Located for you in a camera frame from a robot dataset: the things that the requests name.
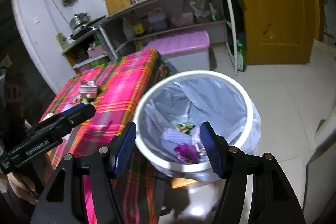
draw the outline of purple wrapper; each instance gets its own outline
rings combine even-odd
[[[199,163],[198,154],[195,147],[184,144],[178,145],[174,149],[177,158],[188,164],[197,164]]]

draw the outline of white trash can rim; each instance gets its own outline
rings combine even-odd
[[[157,91],[158,89],[163,88],[164,86],[171,84],[173,82],[176,82],[178,80],[185,79],[187,77],[208,77],[213,79],[220,79],[225,80],[226,82],[230,83],[232,87],[236,88],[237,91],[242,95],[245,106],[246,106],[246,124],[244,127],[244,130],[236,143],[233,145],[241,148],[245,141],[247,140],[253,123],[253,107],[250,97],[248,96],[247,92],[244,90],[244,88],[235,80],[232,78],[223,75],[218,72],[209,71],[209,70],[192,70],[192,71],[185,71],[181,73],[177,73],[175,75],[172,75],[170,77],[167,77],[163,79],[162,81],[158,82],[156,85],[154,85],[151,89],[149,89],[145,95],[140,99],[139,104],[137,106],[137,109],[135,111],[133,122],[136,125],[137,128],[137,134],[135,139],[135,144],[140,150],[140,152],[152,163],[168,169],[175,172],[182,172],[182,173],[193,173],[193,172],[202,172],[205,170],[211,169],[210,162],[202,162],[199,164],[180,164],[177,162],[169,162],[167,160],[164,160],[157,155],[155,155],[143,142],[143,139],[141,138],[141,135],[139,134],[138,130],[140,127],[140,117],[142,110],[146,106],[149,99],[151,99],[152,94]]]

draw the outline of bottle label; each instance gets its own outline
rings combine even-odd
[[[136,34],[142,34],[142,33],[145,32],[145,28],[143,27],[142,24],[135,25],[134,30],[135,30]]]
[[[238,65],[238,70],[243,71],[244,69],[244,60],[243,60],[243,55],[241,52],[237,52],[237,65]]]

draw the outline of yellow label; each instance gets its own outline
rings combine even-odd
[[[136,34],[142,34],[142,33],[145,32],[145,28],[143,27],[142,24],[135,25],[134,30],[135,30]]]

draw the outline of storage bin with pink lid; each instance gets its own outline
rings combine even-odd
[[[156,49],[179,71],[210,70],[210,39],[207,31],[180,33],[149,42],[146,48]]]

